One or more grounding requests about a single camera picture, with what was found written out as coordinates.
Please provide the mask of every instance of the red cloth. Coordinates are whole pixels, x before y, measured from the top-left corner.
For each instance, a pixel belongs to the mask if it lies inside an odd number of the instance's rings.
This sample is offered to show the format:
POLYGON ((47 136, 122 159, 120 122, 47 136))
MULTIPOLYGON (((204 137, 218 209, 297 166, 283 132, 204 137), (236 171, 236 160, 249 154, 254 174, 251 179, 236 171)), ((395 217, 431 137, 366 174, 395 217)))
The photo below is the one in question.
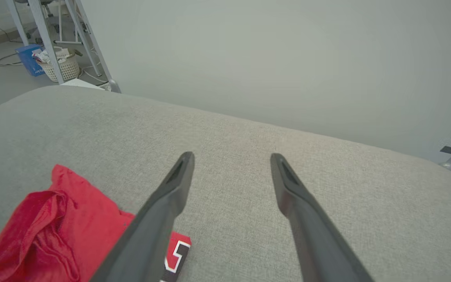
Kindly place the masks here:
POLYGON ((20 203, 0 234, 0 281, 88 281, 133 214, 64 166, 20 203))

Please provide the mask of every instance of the gray sofa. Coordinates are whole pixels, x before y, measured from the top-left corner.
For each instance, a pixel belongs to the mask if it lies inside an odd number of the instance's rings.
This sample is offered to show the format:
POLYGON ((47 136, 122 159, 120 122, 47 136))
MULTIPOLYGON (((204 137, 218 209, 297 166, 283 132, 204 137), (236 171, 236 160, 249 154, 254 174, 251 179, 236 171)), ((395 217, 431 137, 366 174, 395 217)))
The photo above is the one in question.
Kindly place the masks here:
POLYGON ((451 172, 390 150, 154 100, 50 86, 0 105, 0 231, 55 164, 136 213, 195 153, 179 281, 301 281, 269 157, 282 153, 376 281, 451 281, 451 172))

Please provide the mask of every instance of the white metal frame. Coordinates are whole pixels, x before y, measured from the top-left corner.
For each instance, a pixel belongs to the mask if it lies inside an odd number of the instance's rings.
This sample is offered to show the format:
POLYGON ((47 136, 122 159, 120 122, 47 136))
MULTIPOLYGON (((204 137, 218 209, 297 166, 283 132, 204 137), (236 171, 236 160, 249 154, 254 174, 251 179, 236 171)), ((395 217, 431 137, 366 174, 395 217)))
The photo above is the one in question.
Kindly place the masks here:
POLYGON ((81 15, 83 16, 83 22, 86 25, 86 29, 88 30, 88 33, 90 34, 90 39, 92 40, 93 47, 95 47, 95 50, 97 52, 97 55, 100 59, 100 63, 102 64, 102 67, 104 68, 104 73, 107 76, 107 80, 109 81, 109 84, 111 85, 111 89, 113 92, 121 93, 121 90, 116 83, 116 81, 112 78, 111 73, 109 72, 109 69, 107 68, 107 64, 105 63, 104 56, 102 56, 102 52, 100 51, 99 44, 97 42, 97 39, 95 38, 95 34, 93 33, 92 27, 90 23, 88 22, 88 16, 86 16, 85 9, 83 8, 83 5, 81 4, 81 0, 76 0, 76 4, 78 6, 79 11, 81 12, 81 15))
POLYGON ((25 35, 25 31, 23 30, 22 22, 20 21, 20 16, 18 15, 18 11, 16 10, 14 0, 6 0, 6 2, 8 5, 9 13, 13 18, 13 21, 15 22, 18 34, 20 35, 20 38, 22 38, 23 45, 29 45, 29 40, 27 40, 27 35, 25 35))
POLYGON ((81 41, 83 43, 83 46, 86 48, 86 54, 88 54, 88 58, 90 58, 90 61, 92 62, 93 69, 95 70, 95 73, 97 76, 101 76, 97 64, 95 63, 95 60, 93 60, 92 52, 90 49, 90 44, 88 43, 88 40, 86 38, 86 34, 81 28, 81 22, 78 18, 78 13, 76 13, 76 7, 72 5, 72 0, 64 0, 67 5, 67 9, 69 9, 70 17, 72 18, 72 21, 74 22, 74 26, 76 27, 76 34, 79 33, 79 36, 81 37, 81 41))
MULTIPOLYGON (((66 6, 69 10, 70 17, 72 18, 74 22, 74 27, 76 29, 76 41, 77 42, 68 42, 68 41, 61 41, 62 40, 62 29, 61 29, 61 2, 59 1, 59 37, 60 41, 56 41, 58 43, 82 43, 84 47, 86 48, 86 54, 88 55, 88 58, 90 59, 90 62, 92 63, 93 69, 95 70, 95 73, 97 76, 101 76, 97 63, 93 59, 92 52, 90 49, 90 45, 88 44, 86 34, 84 33, 81 22, 79 21, 78 14, 76 12, 76 8, 80 7, 75 2, 75 5, 72 5, 72 0, 65 0, 66 6), (81 42, 78 41, 78 34, 81 37, 81 42)), ((15 6, 14 0, 6 0, 7 6, 9 8, 11 17, 13 18, 16 28, 18 29, 18 33, 20 34, 20 37, 22 38, 22 42, 25 46, 29 45, 29 41, 27 40, 27 36, 25 35, 25 31, 23 30, 22 22, 20 21, 20 16, 18 15, 18 11, 15 6)), ((38 27, 39 33, 41 35, 41 39, 43 40, 43 44, 45 45, 45 48, 47 50, 53 50, 53 44, 50 39, 50 33, 48 31, 48 26, 45 22, 45 16, 41 7, 41 1, 40 0, 28 0, 29 7, 31 8, 32 16, 34 17, 34 21, 36 22, 36 26, 38 27)), ((57 79, 59 84, 64 83, 64 77, 62 76, 62 73, 60 71, 59 63, 57 61, 57 56, 55 55, 55 52, 49 52, 48 56, 50 57, 50 62, 52 63, 53 69, 55 71, 55 74, 57 75, 57 79)), ((100 59, 102 64, 105 67, 105 62, 103 61, 103 58, 100 59)))
POLYGON ((59 62, 57 61, 57 56, 55 55, 52 41, 50 40, 50 33, 48 32, 48 26, 45 23, 45 16, 41 10, 40 0, 29 0, 29 7, 31 7, 32 16, 34 17, 34 21, 36 21, 45 49, 50 51, 48 52, 48 57, 50 57, 50 62, 52 63, 57 80, 59 81, 59 84, 63 84, 64 77, 60 71, 59 62))
MULTIPOLYGON (((55 43, 66 43, 66 44, 82 44, 81 41, 78 40, 78 29, 76 29, 76 33, 74 34, 76 40, 75 41, 64 41, 62 39, 62 4, 61 4, 61 0, 59 1, 59 39, 57 41, 55 41, 55 43)), ((76 7, 78 6, 77 3, 74 3, 74 11, 76 11, 76 7)))

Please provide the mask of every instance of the fabric upholstery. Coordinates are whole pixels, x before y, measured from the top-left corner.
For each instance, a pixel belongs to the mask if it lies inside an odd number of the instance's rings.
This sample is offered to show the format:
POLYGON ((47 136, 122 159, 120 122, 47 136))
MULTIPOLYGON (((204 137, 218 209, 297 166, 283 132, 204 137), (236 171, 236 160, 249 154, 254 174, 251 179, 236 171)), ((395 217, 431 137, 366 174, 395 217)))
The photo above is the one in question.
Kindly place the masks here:
POLYGON ((0 232, 55 164, 136 213, 195 153, 174 230, 179 281, 301 281, 269 157, 282 153, 377 281, 451 281, 451 172, 390 150, 107 91, 50 86, 0 105, 0 232))

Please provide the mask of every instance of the floor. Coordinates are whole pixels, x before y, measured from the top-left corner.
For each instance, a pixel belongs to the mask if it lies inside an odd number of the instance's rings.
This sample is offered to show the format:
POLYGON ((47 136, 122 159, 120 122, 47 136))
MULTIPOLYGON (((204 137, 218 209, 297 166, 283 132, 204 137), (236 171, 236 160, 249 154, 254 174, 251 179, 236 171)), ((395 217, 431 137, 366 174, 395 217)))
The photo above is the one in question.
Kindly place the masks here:
MULTIPOLYGON (((64 28, 64 40, 73 41, 73 27, 68 29, 64 28)), ((22 43, 13 43, 13 42, 5 42, 0 44, 0 58, 5 57, 6 55, 10 55, 14 53, 15 48, 23 46, 22 43)), ((56 44, 56 46, 61 46, 63 48, 74 48, 79 50, 83 56, 77 57, 78 64, 80 68, 84 68, 87 66, 91 66, 91 62, 88 59, 88 56, 85 52, 85 48, 83 45, 78 44, 56 44)), ((96 62, 99 62, 98 57, 93 53, 94 59, 96 62)), ((18 56, 11 56, 7 59, 2 60, 0 63, 14 63, 18 62, 18 56)), ((104 71, 102 69, 102 65, 98 65, 100 72, 103 74, 104 71)), ((95 75, 95 71, 93 68, 89 68, 88 71, 90 74, 95 75)), ((101 80, 107 81, 105 75, 98 77, 101 80)), ((88 75, 83 74, 79 79, 89 82, 91 84, 99 84, 101 82, 89 77, 88 75)), ((17 97, 18 95, 24 94, 28 91, 31 91, 36 88, 40 88, 48 85, 58 85, 58 83, 52 82, 45 74, 40 75, 38 77, 33 77, 29 73, 24 66, 5 66, 0 67, 0 104, 5 103, 6 101, 11 100, 12 98, 17 97)))

